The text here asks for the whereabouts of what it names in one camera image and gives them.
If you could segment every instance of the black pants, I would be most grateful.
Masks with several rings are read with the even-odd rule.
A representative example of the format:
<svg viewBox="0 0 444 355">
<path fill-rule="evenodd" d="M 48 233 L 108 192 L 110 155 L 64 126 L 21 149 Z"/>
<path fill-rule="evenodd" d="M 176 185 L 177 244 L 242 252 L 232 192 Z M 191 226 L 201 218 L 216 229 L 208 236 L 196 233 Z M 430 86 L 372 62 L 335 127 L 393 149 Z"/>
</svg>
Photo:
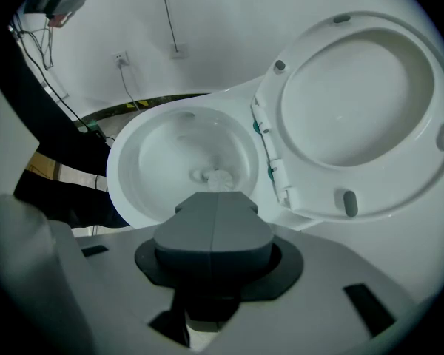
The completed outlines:
<svg viewBox="0 0 444 355">
<path fill-rule="evenodd" d="M 80 132 L 44 91 L 6 26 L 0 30 L 0 90 L 39 141 L 47 157 L 94 175 L 105 176 L 110 148 L 93 133 Z M 15 196 L 36 206 L 50 219 L 71 227 L 128 224 L 115 210 L 108 193 L 85 186 L 48 180 L 25 171 Z"/>
</svg>

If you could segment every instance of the tiled floor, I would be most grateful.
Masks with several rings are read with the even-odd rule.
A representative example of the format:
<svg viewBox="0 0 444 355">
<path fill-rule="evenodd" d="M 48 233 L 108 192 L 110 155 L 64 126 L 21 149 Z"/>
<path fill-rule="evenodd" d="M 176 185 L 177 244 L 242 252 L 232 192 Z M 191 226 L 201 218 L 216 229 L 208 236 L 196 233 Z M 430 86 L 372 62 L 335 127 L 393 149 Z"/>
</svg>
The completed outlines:
<svg viewBox="0 0 444 355">
<path fill-rule="evenodd" d="M 98 125 L 101 127 L 102 131 L 107 137 L 116 138 L 118 133 L 127 125 L 136 115 L 140 112 L 131 112 L 124 115 L 116 115 L 103 120 L 98 121 Z M 113 140 L 107 139 L 107 144 L 112 146 Z M 95 175 L 87 174 L 86 172 L 78 171 L 72 169 L 68 166 L 61 165 L 61 170 L 59 172 L 59 180 L 66 183 L 75 183 L 82 186 L 88 186 L 90 188 L 95 188 Z M 97 177 L 97 189 L 101 191 L 107 190 L 107 179 L 103 176 Z M 88 228 L 74 228 L 73 233 L 76 237 L 83 237 L 87 235 L 96 234 L 107 234 L 115 233 L 118 231 L 126 231 L 133 229 L 131 226 L 120 229 L 110 229 L 103 226 L 88 227 Z"/>
</svg>

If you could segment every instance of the black rectangular strip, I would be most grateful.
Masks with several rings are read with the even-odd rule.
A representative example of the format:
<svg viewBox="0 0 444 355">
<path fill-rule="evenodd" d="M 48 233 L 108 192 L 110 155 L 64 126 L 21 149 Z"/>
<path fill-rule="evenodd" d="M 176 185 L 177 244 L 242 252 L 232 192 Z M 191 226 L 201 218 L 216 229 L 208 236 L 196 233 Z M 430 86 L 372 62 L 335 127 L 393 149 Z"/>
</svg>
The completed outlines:
<svg viewBox="0 0 444 355">
<path fill-rule="evenodd" d="M 92 247 L 82 248 L 81 251 L 85 257 L 91 257 L 93 255 L 100 254 L 101 252 L 109 251 L 109 249 L 103 245 L 96 245 Z"/>
<path fill-rule="evenodd" d="M 394 323 L 393 316 L 365 284 L 349 285 L 343 290 L 373 337 Z"/>
</svg>

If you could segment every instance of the toilet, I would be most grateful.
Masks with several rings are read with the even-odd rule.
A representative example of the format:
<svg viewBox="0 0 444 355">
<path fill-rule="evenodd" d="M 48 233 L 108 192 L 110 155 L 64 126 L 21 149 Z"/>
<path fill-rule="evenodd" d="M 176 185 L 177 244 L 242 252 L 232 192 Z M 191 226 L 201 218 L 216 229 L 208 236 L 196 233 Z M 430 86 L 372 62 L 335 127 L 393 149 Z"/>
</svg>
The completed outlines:
<svg viewBox="0 0 444 355">
<path fill-rule="evenodd" d="M 234 190 L 296 230 L 367 223 L 443 175 L 440 55 L 374 13 L 317 23 L 263 77 L 138 115 L 107 163 L 112 202 L 135 228 L 165 221 L 193 193 Z"/>
</svg>

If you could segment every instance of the toilet seat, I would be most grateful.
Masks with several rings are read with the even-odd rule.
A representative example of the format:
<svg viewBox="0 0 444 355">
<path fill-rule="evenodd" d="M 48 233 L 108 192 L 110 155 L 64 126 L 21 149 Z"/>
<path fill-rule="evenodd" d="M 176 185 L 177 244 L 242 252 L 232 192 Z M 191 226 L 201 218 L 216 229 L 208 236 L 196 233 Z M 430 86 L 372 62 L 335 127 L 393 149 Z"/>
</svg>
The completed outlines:
<svg viewBox="0 0 444 355">
<path fill-rule="evenodd" d="M 444 71 L 386 17 L 307 30 L 265 75 L 252 113 L 279 203 L 305 217 L 388 216 L 444 173 Z"/>
</svg>

